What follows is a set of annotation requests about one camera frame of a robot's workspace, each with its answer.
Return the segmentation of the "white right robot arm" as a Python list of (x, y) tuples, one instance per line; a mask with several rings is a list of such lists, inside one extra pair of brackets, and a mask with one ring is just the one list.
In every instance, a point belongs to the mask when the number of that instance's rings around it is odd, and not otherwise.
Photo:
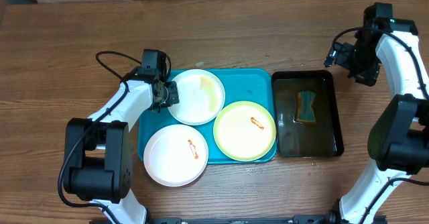
[(378, 209), (401, 183), (412, 183), (428, 167), (428, 74), (412, 20), (373, 17), (352, 32), (355, 44), (334, 39), (325, 65), (346, 68), (363, 85), (374, 83), (383, 67), (391, 101), (369, 133), (367, 167), (325, 221), (385, 223)]

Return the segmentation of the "white plate with sauce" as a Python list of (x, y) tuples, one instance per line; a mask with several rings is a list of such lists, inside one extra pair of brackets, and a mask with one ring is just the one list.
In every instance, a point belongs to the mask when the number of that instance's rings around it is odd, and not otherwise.
[(172, 79), (179, 103), (168, 107), (172, 117), (186, 125), (202, 125), (222, 110), (226, 94), (222, 82), (207, 70), (185, 70)]

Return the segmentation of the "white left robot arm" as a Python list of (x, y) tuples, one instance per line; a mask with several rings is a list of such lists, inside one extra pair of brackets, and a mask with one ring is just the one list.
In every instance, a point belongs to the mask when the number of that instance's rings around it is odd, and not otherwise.
[(102, 109), (86, 119), (71, 119), (57, 183), (61, 201), (74, 208), (97, 207), (112, 223), (145, 223), (147, 209), (131, 189), (129, 132), (144, 111), (178, 101), (176, 82), (133, 69)]

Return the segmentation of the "green yellow sponge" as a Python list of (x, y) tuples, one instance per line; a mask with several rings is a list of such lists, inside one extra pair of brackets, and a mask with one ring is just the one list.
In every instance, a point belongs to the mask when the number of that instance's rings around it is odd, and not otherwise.
[(316, 121), (313, 102), (316, 94), (312, 91), (300, 91), (296, 95), (296, 122), (314, 123)]

